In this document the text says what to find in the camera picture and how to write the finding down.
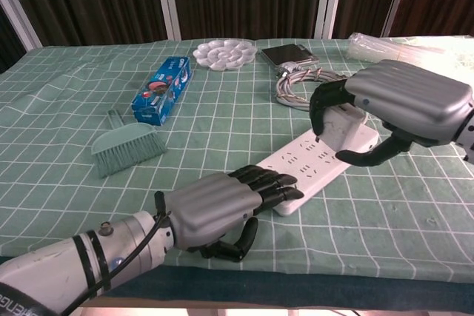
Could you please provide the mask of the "black and grey right robot hand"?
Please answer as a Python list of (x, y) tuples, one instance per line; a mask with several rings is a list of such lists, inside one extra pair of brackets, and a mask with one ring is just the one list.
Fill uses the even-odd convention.
[(310, 98), (313, 132), (322, 135), (326, 109), (351, 104), (391, 132), (363, 153), (341, 150), (337, 159), (357, 167), (378, 166), (410, 150), (455, 143), (473, 162), (473, 89), (455, 79), (403, 61), (382, 60), (349, 78), (319, 85)]

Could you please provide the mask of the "black and grey left robot hand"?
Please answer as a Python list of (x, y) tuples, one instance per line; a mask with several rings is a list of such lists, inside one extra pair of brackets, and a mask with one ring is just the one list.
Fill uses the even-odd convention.
[(167, 214), (174, 247), (203, 258), (241, 261), (256, 238), (256, 216), (285, 201), (299, 200), (298, 179), (247, 165), (217, 172), (185, 187), (154, 194), (158, 215)]

